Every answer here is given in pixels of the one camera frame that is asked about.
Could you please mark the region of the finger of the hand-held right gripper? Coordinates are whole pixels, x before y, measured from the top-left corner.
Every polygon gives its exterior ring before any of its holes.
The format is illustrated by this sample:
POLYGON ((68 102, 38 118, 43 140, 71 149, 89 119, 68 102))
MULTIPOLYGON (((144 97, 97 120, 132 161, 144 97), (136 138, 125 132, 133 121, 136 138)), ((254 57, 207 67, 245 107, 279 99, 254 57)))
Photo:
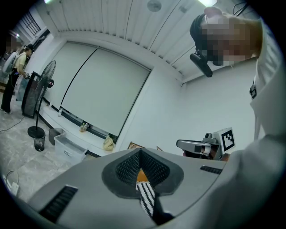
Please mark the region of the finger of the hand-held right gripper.
POLYGON ((191 153, 210 153, 211 144, 194 140, 177 140, 176 146, 191 153))

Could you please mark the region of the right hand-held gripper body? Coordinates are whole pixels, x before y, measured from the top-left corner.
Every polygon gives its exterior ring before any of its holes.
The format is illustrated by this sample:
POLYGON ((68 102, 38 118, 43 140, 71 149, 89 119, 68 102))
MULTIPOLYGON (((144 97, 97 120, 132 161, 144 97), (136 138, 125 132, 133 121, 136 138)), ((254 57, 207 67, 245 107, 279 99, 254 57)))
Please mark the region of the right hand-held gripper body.
POLYGON ((235 139, 231 127, 206 133, 203 143, 210 145, 210 153, 214 160, 221 160, 224 154, 230 154, 230 149, 235 147, 235 139))

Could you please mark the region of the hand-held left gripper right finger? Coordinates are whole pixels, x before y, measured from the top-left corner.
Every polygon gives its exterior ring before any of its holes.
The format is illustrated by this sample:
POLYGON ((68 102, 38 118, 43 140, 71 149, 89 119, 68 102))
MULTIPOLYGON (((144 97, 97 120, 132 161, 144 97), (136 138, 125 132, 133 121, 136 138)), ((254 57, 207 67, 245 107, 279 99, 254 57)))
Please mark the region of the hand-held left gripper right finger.
POLYGON ((226 162, 140 149, 140 204, 149 216, 178 216, 210 189, 226 162))

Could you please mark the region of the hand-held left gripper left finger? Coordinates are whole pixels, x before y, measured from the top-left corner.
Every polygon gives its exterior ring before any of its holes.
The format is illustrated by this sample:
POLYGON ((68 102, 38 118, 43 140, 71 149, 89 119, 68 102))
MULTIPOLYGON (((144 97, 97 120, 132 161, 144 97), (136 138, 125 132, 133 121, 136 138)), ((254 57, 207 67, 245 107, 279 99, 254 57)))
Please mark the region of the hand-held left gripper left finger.
POLYGON ((124 199, 112 193, 102 181, 102 171, 129 150, 89 159, 72 166, 40 188, 28 201, 36 212, 65 187, 77 189, 63 210, 57 226, 69 229, 151 229, 155 222, 146 214, 139 199, 124 199))

